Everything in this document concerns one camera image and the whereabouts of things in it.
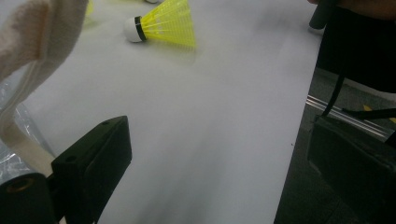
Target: beige fabric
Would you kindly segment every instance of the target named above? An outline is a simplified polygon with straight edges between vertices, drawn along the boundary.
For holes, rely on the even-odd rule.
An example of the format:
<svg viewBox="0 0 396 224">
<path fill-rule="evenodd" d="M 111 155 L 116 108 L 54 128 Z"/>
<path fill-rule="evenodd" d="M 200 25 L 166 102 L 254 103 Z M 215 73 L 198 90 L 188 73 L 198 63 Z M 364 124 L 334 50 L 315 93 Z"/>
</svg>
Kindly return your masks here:
<svg viewBox="0 0 396 224">
<path fill-rule="evenodd" d="M 64 62 L 75 46 L 87 2 L 30 0 L 16 9 L 0 31 L 0 81 L 29 64 L 14 95 L 0 111 L 0 137 L 44 175 L 51 174 L 53 157 L 18 129 L 13 114 L 16 106 Z"/>
</svg>

